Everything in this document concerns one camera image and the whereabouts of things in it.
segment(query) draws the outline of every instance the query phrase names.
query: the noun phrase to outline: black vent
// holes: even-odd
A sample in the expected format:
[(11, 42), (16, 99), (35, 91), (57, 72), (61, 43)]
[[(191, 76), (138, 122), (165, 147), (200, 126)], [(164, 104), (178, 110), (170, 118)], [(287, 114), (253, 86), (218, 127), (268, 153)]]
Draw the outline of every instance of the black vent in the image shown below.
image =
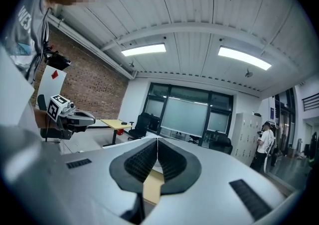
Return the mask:
[(163, 169), (165, 182), (178, 176), (187, 166), (183, 155), (161, 141), (159, 141), (159, 163)]
[(125, 170), (143, 183), (157, 160), (157, 152), (157, 141), (155, 141), (129, 157), (124, 163)]
[(271, 208), (265, 201), (263, 201), (244, 180), (233, 181), (229, 184), (237, 193), (255, 221), (271, 211)]
[(72, 161), (72, 162), (66, 163), (66, 165), (68, 166), (68, 169), (72, 169), (72, 168), (84, 166), (89, 163), (92, 163), (92, 161), (89, 159), (81, 159), (78, 161)]

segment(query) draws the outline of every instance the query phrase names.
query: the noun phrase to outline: fluorescent light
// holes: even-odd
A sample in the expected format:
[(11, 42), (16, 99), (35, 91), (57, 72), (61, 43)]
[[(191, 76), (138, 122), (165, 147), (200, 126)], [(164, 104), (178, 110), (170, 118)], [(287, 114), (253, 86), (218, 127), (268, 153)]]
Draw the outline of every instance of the fluorescent light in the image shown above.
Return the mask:
[(199, 104), (199, 105), (207, 105), (207, 103), (201, 103), (201, 102), (194, 102), (195, 104)]
[(264, 70), (267, 70), (271, 67), (271, 65), (268, 64), (267, 62), (260, 60), (254, 56), (251, 56), (247, 53), (232, 50), (229, 48), (225, 48), (225, 47), (221, 47), (219, 49), (218, 55), (232, 58), (232, 59), (236, 59), (236, 60), (241, 60), (241, 61), (247, 62), (249, 64), (252, 64), (254, 66), (260, 67)]
[(157, 53), (157, 52), (166, 52), (165, 45), (153, 44), (153, 45), (142, 46), (142, 47), (137, 47), (130, 50), (122, 51), (124, 56), (133, 56), (133, 55)]

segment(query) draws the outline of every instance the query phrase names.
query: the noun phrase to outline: black pants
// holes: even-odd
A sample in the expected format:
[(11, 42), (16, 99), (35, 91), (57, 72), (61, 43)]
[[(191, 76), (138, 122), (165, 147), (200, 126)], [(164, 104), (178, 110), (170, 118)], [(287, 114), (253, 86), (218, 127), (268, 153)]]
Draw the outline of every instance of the black pants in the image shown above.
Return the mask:
[(260, 172), (260, 169), (266, 159), (266, 156), (267, 154), (266, 153), (260, 153), (260, 152), (256, 152), (256, 160), (255, 160), (255, 163), (254, 163), (254, 166), (253, 166), (253, 169), (256, 171), (256, 172)]

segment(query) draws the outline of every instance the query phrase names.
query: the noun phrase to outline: red diamond sign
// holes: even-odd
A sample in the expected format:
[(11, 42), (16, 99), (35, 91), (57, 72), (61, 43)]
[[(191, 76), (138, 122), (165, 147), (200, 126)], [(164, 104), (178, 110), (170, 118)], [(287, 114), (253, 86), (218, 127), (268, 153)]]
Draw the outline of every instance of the red diamond sign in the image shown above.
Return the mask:
[(54, 73), (51, 75), (52, 79), (54, 78), (57, 78), (59, 75), (58, 75), (58, 71), (54, 71)]

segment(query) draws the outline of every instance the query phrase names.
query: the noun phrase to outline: ceiling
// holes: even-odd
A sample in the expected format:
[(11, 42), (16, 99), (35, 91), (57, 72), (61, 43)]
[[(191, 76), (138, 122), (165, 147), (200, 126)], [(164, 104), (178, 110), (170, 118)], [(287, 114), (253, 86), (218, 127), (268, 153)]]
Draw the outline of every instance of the ceiling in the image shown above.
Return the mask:
[[(106, 0), (54, 14), (137, 77), (203, 82), (266, 98), (319, 69), (318, 38), (296, 0)], [(156, 43), (167, 52), (121, 54)], [(221, 45), (272, 67), (217, 56)]]

